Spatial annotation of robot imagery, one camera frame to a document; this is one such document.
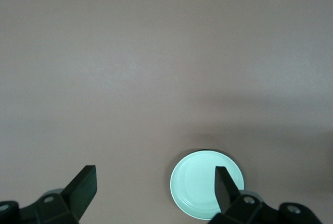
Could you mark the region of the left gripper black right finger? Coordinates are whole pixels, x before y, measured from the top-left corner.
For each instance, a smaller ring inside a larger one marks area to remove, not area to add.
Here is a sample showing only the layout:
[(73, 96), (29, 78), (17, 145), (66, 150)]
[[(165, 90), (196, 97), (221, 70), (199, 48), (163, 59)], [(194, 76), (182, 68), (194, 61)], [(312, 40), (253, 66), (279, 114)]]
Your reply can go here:
[(214, 190), (221, 212), (211, 223), (321, 223), (304, 205), (286, 202), (273, 209), (258, 197), (240, 192), (226, 167), (215, 168)]

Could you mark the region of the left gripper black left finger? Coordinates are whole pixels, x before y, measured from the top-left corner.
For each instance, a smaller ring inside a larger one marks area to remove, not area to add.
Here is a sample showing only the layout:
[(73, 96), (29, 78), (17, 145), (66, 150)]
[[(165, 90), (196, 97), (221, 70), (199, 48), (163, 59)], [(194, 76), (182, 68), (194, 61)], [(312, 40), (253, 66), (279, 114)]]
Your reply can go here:
[(79, 223), (96, 193), (96, 166), (87, 165), (61, 192), (47, 193), (27, 207), (2, 201), (1, 223)]

